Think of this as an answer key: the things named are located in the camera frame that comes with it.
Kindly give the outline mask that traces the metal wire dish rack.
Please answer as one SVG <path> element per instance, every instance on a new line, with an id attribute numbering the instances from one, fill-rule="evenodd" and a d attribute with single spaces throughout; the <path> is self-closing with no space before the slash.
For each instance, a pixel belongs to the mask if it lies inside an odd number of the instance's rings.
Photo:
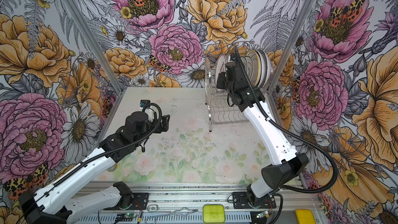
<path id="1" fill-rule="evenodd" d="M 208 107 L 210 131 L 212 130 L 212 127 L 214 125 L 242 123 L 248 121 L 244 114 L 238 109 L 238 107 L 236 105 L 232 105 L 233 102 L 228 96 L 228 93 L 225 90 L 220 90 L 216 88 L 215 67 L 220 55 L 221 54 L 205 56 L 205 103 Z M 246 54 L 241 57 L 241 60 L 244 68 L 247 69 L 245 56 Z"/>

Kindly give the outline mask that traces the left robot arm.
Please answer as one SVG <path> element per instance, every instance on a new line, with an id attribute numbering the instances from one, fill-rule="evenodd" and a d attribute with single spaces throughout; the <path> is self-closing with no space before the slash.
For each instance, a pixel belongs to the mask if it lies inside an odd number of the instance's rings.
<path id="1" fill-rule="evenodd" d="M 80 199 L 74 195 L 102 172 L 110 169 L 145 143 L 154 133 L 169 129 L 170 115 L 154 116 L 145 110 L 134 112 L 125 125 L 99 143 L 81 163 L 46 187 L 24 192 L 18 199 L 28 224 L 71 224 L 78 219 L 107 208 L 129 209 L 136 206 L 131 189 L 123 182 Z"/>

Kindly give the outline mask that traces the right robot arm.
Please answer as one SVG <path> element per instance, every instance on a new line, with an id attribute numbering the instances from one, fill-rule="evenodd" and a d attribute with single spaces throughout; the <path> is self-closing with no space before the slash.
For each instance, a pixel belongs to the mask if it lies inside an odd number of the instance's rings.
<path id="1" fill-rule="evenodd" d="M 299 153 L 277 128 L 266 98 L 258 87 L 249 84 L 238 62 L 228 62 L 225 67 L 218 75 L 216 86 L 226 90 L 233 104 L 254 126 L 271 161 L 262 168 L 260 178 L 247 187 L 248 201 L 255 206 L 260 199 L 276 193 L 297 177 L 308 165 L 309 158 Z"/>

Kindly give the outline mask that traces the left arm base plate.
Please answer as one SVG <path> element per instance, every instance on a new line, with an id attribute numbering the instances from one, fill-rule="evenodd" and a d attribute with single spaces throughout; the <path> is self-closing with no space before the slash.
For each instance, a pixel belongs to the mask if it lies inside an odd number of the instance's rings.
<path id="1" fill-rule="evenodd" d="M 116 205 L 116 208 L 122 210 L 144 210 L 147 208 L 148 193 L 131 193 L 123 195 Z"/>

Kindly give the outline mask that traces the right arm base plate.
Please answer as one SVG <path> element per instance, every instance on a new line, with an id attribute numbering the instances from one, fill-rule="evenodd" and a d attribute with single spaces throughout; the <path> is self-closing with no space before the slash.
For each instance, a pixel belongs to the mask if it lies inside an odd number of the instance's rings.
<path id="1" fill-rule="evenodd" d="M 264 198 L 263 200 L 250 203 L 249 198 L 245 192 L 235 191 L 232 193 L 232 197 L 228 198 L 228 201 L 233 204 L 234 209 L 275 209 L 276 201 L 272 198 Z"/>

